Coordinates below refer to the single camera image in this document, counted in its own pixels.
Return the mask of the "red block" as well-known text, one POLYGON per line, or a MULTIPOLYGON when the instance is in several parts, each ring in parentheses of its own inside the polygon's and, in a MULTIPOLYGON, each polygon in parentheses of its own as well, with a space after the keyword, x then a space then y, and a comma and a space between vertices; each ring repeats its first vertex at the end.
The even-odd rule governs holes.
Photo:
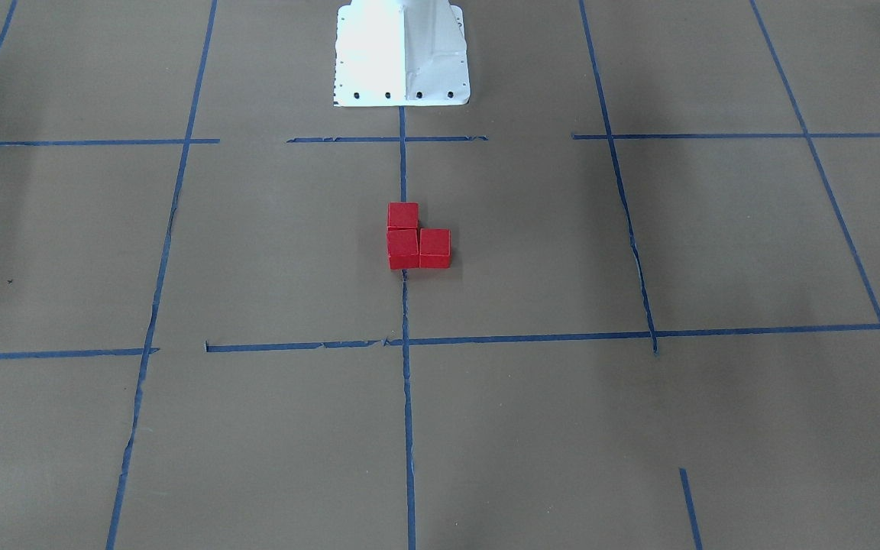
POLYGON ((422 269, 448 269, 453 260, 451 230, 447 228, 422 228, 419 230, 419 267, 422 269))
POLYGON ((419 230, 395 228, 387 230, 387 261, 391 270, 409 270, 420 266, 419 230))
POLYGON ((419 204, 417 202, 389 202, 387 206, 387 230, 419 229, 419 204))

